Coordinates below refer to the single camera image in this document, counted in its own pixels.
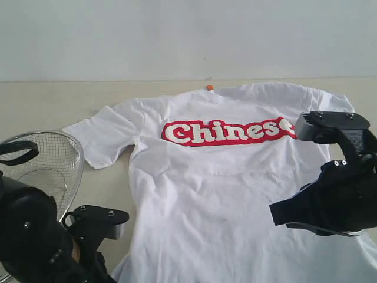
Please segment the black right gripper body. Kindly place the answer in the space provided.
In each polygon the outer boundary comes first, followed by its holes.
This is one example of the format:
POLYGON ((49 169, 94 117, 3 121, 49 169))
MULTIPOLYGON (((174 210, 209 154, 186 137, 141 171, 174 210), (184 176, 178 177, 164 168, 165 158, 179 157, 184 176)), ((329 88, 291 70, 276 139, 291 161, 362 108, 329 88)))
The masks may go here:
POLYGON ((320 190, 321 217, 326 229, 359 232, 376 227, 376 154, 357 162, 335 160, 328 165, 320 190))

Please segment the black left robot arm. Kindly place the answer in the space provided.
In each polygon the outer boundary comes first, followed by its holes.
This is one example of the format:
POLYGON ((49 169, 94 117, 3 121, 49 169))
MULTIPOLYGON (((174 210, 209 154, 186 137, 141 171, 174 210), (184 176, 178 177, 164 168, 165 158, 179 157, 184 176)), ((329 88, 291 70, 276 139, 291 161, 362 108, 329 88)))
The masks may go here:
POLYGON ((114 282, 89 221, 65 227, 52 196, 1 176, 1 264, 19 282, 114 282))

